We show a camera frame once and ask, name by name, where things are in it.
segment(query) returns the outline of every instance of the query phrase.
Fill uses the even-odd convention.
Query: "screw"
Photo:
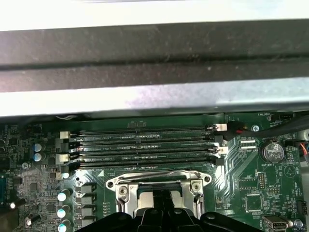
[[[209,178],[209,176],[206,176],[205,178],[204,178],[204,181],[206,181],[206,182],[209,182],[211,179]]]
[[[175,209],[175,210],[174,210],[174,213],[175,213],[175,214],[181,214],[181,213],[182,213],[182,210],[181,210],[181,209]]]
[[[121,186],[118,190],[119,195],[126,196],[127,194],[127,188],[125,186]]]
[[[251,127],[251,130],[254,131],[254,132],[257,132],[257,131],[260,130],[260,127],[259,127],[258,125],[253,125],[253,126]]]
[[[114,186],[114,184],[110,181],[110,182],[107,183],[107,186],[108,186],[109,188],[112,188],[112,187]]]
[[[206,217],[207,217],[208,219],[211,219],[211,220],[213,220],[213,219],[216,218],[216,216],[213,215],[213,214],[207,214]]]
[[[21,165],[21,168],[24,169],[24,170],[26,170],[26,169],[29,168],[29,164],[26,163],[26,162],[24,162],[24,163]]]
[[[201,185],[198,182],[195,182],[191,185],[193,192],[198,192],[201,189]]]
[[[292,228],[294,226],[294,223],[292,221],[288,221],[289,228]]]

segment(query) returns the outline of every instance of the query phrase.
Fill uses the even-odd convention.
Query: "connector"
[[[217,131],[227,131],[227,124],[215,124]]]
[[[228,146],[220,146],[218,147],[218,154],[226,155],[228,153]]]
[[[288,228],[286,221],[277,215],[263,216],[263,220],[274,231],[283,231]]]
[[[56,154],[56,164],[64,164],[70,161],[70,154]]]
[[[302,215],[308,215],[307,202],[302,200],[296,201],[297,212]]]
[[[69,139],[71,137],[70,131],[60,131],[60,139]]]

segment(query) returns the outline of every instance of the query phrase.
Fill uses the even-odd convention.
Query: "capacitor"
[[[26,204],[26,199],[25,198],[21,198],[21,199],[18,199],[17,201],[15,201],[15,202],[12,202],[10,204],[10,208],[11,209],[17,209],[17,208],[23,206],[24,204]]]
[[[0,147],[0,155],[4,155],[5,154],[5,148],[4,147]]]
[[[268,163],[279,163],[285,156],[284,148],[276,141],[266,141],[259,148],[261,158]]]
[[[57,198],[60,202],[64,202],[70,195],[70,190],[64,189],[58,194]]]
[[[294,225],[295,225],[297,228],[303,228],[304,223],[303,223],[301,220],[296,219],[296,220],[294,221]]]
[[[71,222],[69,220],[63,220],[58,226],[58,232],[68,232],[71,229]]]
[[[71,211],[71,208],[68,205],[64,205],[61,207],[61,209],[58,209],[57,216],[59,218],[64,218],[66,215],[68,215]]]
[[[35,222],[41,220],[41,215],[40,214],[36,214],[32,217],[26,217],[25,218],[25,223],[26,223],[26,226],[32,226]]]
[[[44,151],[45,148],[46,148],[45,144],[35,144],[35,145],[33,146],[33,150],[34,150],[35,152]]]
[[[43,152],[35,153],[35,154],[33,155],[33,160],[34,160],[35,162],[39,162],[39,161],[44,160],[45,157],[46,157],[46,155],[45,155]]]

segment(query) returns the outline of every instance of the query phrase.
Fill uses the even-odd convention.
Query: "green circuit board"
[[[294,226],[287,231],[306,231],[306,212],[300,212],[298,205],[304,200],[298,147],[284,146],[284,159],[279,163],[265,162],[259,154],[259,148],[269,138],[238,136],[227,141],[222,144],[228,147],[228,153],[221,155],[223,165],[205,161],[200,158],[205,153],[195,151],[197,147],[211,144],[202,140],[205,133],[200,128],[204,125],[241,121],[248,129],[257,126],[259,130],[265,130],[291,119],[293,115],[289,112],[259,112],[85,122],[60,120],[29,125],[26,129],[3,125],[0,127],[0,148],[3,147],[0,153],[0,201],[3,202],[2,207],[8,207],[17,198],[26,199],[26,204],[18,209],[16,232],[29,230],[24,223],[24,218],[29,214],[40,214],[42,217],[31,226],[31,231],[57,231],[63,219],[58,218],[56,212],[64,204],[71,208],[66,219],[71,222],[74,231],[89,221],[116,212],[115,193],[105,188],[109,179],[129,172],[187,169],[212,176],[212,182],[204,189],[206,212],[216,211],[266,232],[271,230],[263,220],[265,215],[283,216],[291,221],[299,219],[304,226]],[[84,141],[84,144],[76,145],[60,139],[60,131],[71,134],[99,131],[99,135],[113,132],[118,137],[103,142],[100,135],[100,140],[91,144]],[[128,137],[130,131],[138,131],[139,136]],[[271,139],[283,145],[295,136],[286,134]],[[137,142],[150,155],[134,153]],[[35,144],[44,146],[40,161],[33,160]],[[84,165],[75,168],[68,178],[63,178],[61,168],[66,164],[57,163],[56,155],[70,152],[72,157],[76,148],[81,154],[98,156],[72,158],[72,163],[80,161]],[[4,168],[4,164],[9,165],[9,169]],[[95,190],[91,193],[95,198],[87,203],[93,204],[95,210],[91,217],[86,217],[87,220],[81,215],[81,195],[76,191],[86,183],[95,184]],[[59,202],[57,195],[63,189],[71,189],[72,196],[65,202]]]

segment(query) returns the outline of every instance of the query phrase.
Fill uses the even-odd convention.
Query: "mounting hole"
[[[108,186],[109,188],[112,188],[112,187],[114,186],[114,184],[110,181],[110,182],[107,183],[107,186]]]

